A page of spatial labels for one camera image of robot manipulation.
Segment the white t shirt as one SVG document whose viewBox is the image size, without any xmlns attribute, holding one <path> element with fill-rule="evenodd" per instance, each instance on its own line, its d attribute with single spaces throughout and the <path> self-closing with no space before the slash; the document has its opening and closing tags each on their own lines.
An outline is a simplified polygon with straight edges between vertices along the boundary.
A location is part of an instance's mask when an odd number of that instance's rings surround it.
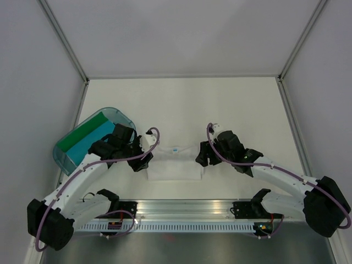
<svg viewBox="0 0 352 264">
<path fill-rule="evenodd" d="M 198 146 L 156 147 L 146 170 L 148 180 L 201 180 L 204 168 L 195 161 L 199 151 Z"/>
</svg>

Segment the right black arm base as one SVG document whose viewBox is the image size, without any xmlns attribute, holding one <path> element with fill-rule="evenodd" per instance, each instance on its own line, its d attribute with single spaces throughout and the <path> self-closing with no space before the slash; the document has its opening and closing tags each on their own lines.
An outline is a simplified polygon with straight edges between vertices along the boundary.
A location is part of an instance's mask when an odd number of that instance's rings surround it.
<svg viewBox="0 0 352 264">
<path fill-rule="evenodd" d="M 269 213 L 260 203 L 251 201 L 235 201 L 229 209 L 235 219 L 281 219 L 282 214 Z"/>
</svg>

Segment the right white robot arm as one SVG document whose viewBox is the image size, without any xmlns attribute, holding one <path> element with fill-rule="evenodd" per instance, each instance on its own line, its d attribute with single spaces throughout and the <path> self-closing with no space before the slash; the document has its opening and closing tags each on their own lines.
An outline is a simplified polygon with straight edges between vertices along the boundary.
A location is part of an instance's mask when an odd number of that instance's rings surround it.
<svg viewBox="0 0 352 264">
<path fill-rule="evenodd" d="M 278 214 L 299 219 L 326 238 L 338 229 L 351 227 L 351 207 L 332 178 L 317 179 L 282 168 L 262 152 L 244 147 L 237 135 L 219 124 L 210 123 L 206 136 L 200 144 L 196 163 L 203 167 L 227 163 L 238 173 L 285 191 L 280 195 L 270 189 L 261 189 L 251 199 L 251 211 L 255 216 Z"/>
</svg>

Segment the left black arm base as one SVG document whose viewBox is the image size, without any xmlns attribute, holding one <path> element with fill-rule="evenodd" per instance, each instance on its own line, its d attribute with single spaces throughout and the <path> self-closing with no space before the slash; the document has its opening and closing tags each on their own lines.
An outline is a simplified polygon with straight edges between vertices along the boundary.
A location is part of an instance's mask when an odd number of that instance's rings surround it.
<svg viewBox="0 0 352 264">
<path fill-rule="evenodd" d="M 114 203 L 110 209 L 109 212 L 113 212 L 113 211 L 119 211 L 120 212 L 116 212 L 114 214 L 109 215 L 109 217 L 111 218 L 117 218 L 117 219 L 132 219 L 132 217 L 124 212 L 121 212 L 121 210 L 123 211 L 127 211 L 130 214 L 132 214 L 134 217 L 136 216 L 137 213 L 137 206 L 138 203 L 136 201 L 119 201 Z"/>
</svg>

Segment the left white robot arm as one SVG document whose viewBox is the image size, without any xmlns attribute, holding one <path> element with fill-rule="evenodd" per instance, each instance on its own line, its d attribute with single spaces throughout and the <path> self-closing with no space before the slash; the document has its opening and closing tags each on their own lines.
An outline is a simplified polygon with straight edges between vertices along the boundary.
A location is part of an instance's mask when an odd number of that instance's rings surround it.
<svg viewBox="0 0 352 264">
<path fill-rule="evenodd" d="M 27 229 L 35 238 L 35 250 L 61 250 L 78 228 L 97 217 L 127 214 L 134 219 L 131 212 L 121 208 L 119 196 L 107 189 L 99 190 L 88 202 L 78 202 L 114 163 L 128 162 L 135 172 L 146 169 L 159 141 L 160 131 L 156 127 L 138 135 L 135 129 L 116 124 L 112 133 L 92 143 L 80 165 L 62 185 L 43 200 L 33 199 L 28 204 Z"/>
</svg>

